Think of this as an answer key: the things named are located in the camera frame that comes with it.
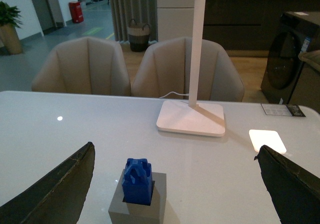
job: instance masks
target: door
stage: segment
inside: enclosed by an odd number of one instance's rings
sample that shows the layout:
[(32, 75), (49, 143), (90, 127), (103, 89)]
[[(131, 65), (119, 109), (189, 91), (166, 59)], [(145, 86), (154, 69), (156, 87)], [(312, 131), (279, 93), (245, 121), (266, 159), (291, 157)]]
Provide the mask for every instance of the door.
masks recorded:
[(32, 0), (36, 15), (44, 34), (55, 30), (55, 23), (50, 11), (48, 0)]

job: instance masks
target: dark cabinet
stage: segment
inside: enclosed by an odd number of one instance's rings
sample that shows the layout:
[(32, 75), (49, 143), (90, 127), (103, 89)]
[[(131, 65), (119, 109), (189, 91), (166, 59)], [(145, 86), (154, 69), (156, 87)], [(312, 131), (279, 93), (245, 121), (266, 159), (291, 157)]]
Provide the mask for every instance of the dark cabinet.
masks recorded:
[(268, 51), (287, 11), (320, 11), (320, 0), (206, 0), (203, 39), (226, 50)]

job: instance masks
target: blue block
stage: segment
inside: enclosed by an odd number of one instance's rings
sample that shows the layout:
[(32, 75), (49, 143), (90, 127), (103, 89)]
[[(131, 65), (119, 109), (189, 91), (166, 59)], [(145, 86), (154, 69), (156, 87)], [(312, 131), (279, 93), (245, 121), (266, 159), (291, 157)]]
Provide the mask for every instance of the blue block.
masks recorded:
[(122, 179), (125, 202), (149, 206), (152, 185), (152, 170), (148, 160), (128, 158)]

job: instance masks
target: gray stand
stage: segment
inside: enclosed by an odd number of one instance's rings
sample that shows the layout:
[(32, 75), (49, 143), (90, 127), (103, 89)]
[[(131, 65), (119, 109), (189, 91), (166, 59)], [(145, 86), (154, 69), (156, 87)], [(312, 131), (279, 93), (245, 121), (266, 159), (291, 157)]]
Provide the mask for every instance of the gray stand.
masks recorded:
[(139, 205), (124, 202), (124, 191), (121, 178), (116, 186), (109, 215), (113, 224), (162, 224), (164, 222), (167, 199), (167, 175), (152, 172), (154, 187), (150, 205)]

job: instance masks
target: upholstered armchair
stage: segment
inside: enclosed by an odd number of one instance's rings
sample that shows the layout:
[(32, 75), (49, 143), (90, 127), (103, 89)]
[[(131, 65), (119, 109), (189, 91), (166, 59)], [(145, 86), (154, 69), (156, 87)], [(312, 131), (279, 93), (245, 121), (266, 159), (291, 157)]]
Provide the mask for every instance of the upholstered armchair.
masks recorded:
[(113, 40), (82, 37), (58, 44), (32, 81), (34, 92), (131, 96), (121, 46)]
[[(191, 49), (191, 37), (149, 46), (132, 84), (132, 95), (159, 98), (169, 92), (187, 94)], [(224, 48), (218, 43), (202, 40), (197, 99), (241, 102), (244, 92), (242, 79)], [(183, 97), (170, 94), (166, 98)]]

